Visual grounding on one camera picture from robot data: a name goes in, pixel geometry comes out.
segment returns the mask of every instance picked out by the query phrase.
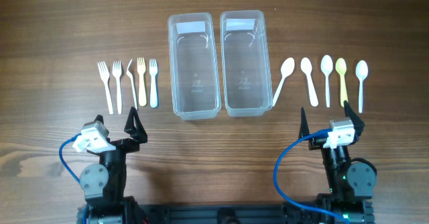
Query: spoon bowl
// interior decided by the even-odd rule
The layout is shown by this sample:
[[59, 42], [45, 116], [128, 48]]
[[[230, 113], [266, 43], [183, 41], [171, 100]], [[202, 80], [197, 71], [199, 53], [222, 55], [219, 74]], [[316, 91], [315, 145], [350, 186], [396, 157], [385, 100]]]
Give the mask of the spoon bowl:
[[328, 55], [323, 56], [322, 58], [322, 64], [320, 65], [322, 72], [326, 75], [329, 75], [333, 68], [334, 68], [334, 62], [332, 61], [332, 58]]
[[364, 60], [357, 63], [356, 76], [359, 80], [365, 80], [368, 76], [368, 65]]
[[293, 58], [287, 58], [280, 68], [280, 71], [282, 72], [282, 78], [290, 76], [295, 69], [295, 61]]
[[313, 69], [313, 67], [311, 65], [310, 60], [307, 57], [303, 58], [301, 60], [301, 70], [302, 70], [302, 72], [305, 73], [306, 75], [309, 75], [309, 74], [311, 74], [312, 69]]
[[338, 74], [340, 75], [344, 75], [346, 74], [347, 71], [347, 65], [346, 65], [346, 61], [343, 58], [339, 58], [336, 63], [335, 63], [335, 70], [338, 72]]

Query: white label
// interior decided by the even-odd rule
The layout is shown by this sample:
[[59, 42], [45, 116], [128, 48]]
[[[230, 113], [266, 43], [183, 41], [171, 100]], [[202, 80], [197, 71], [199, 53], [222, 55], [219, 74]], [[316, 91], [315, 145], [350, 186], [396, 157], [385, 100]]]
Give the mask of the white label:
[[200, 33], [206, 31], [206, 24], [204, 21], [177, 23], [176, 27], [177, 34]]
[[227, 19], [227, 31], [253, 30], [255, 19]]

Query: plastic fork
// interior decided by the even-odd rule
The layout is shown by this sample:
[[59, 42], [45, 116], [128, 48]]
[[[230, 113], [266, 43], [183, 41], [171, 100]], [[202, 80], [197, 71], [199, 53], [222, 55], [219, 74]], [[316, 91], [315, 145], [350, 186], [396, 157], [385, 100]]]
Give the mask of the plastic fork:
[[131, 73], [131, 71], [129, 71], [129, 67], [131, 66], [131, 63], [133, 63], [133, 59], [131, 59], [128, 63], [127, 76], [131, 80], [131, 88], [133, 90], [134, 105], [135, 105], [135, 109], [137, 110], [139, 108], [137, 106], [137, 97], [135, 96], [134, 78], [133, 78], [133, 74]]
[[155, 59], [149, 61], [149, 74], [151, 76], [150, 82], [150, 106], [158, 106], [158, 93], [156, 92], [156, 74], [158, 74], [158, 64]]
[[116, 101], [118, 104], [118, 114], [122, 114], [122, 93], [121, 93], [121, 76], [122, 76], [122, 63], [116, 61], [113, 63], [112, 75], [116, 78]]
[[146, 106], [146, 86], [145, 86], [145, 72], [146, 63], [143, 57], [137, 58], [137, 72], [139, 73], [139, 104], [140, 106]]
[[109, 113], [113, 114], [112, 98], [110, 96], [110, 90], [109, 90], [109, 77], [110, 77], [109, 69], [107, 68], [105, 62], [98, 62], [97, 65], [99, 66], [101, 80], [105, 84], [107, 107], [109, 108]]

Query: wooden table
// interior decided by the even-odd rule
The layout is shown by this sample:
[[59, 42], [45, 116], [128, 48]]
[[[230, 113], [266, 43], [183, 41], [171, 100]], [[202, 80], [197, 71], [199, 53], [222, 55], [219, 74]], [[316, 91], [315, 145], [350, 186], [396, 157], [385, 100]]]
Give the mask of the wooden table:
[[[127, 159], [126, 194], [139, 203], [280, 203], [272, 170], [297, 138], [300, 107], [310, 131], [343, 116], [339, 76], [330, 77], [331, 108], [324, 105], [320, 59], [347, 61], [349, 102], [357, 110], [358, 60], [369, 64], [366, 122], [350, 148], [379, 170], [373, 202], [377, 223], [429, 220], [429, 0], [0, 0], [0, 223], [74, 223], [84, 204], [79, 185], [61, 165], [58, 148], [97, 114], [110, 137], [125, 137], [133, 105], [122, 80], [124, 114], [109, 115], [96, 62], [156, 58], [160, 106], [139, 109], [149, 142]], [[167, 18], [209, 12], [222, 82], [219, 15], [259, 9], [265, 14], [273, 89], [287, 57], [309, 57], [320, 105], [311, 107], [304, 74], [296, 67], [277, 105], [262, 117], [182, 121], [172, 109]], [[98, 159], [64, 157], [78, 175]], [[286, 156], [280, 185], [299, 201], [328, 185], [319, 151], [306, 144]]]

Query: plastic container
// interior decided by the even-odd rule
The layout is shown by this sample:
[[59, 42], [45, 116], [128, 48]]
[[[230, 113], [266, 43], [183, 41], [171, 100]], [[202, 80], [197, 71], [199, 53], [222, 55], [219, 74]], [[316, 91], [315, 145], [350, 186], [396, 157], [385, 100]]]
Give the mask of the plastic container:
[[221, 92], [210, 14], [172, 15], [168, 32], [174, 113], [183, 120], [216, 117]]
[[225, 105], [231, 117], [260, 116], [273, 105], [263, 13], [221, 14]]

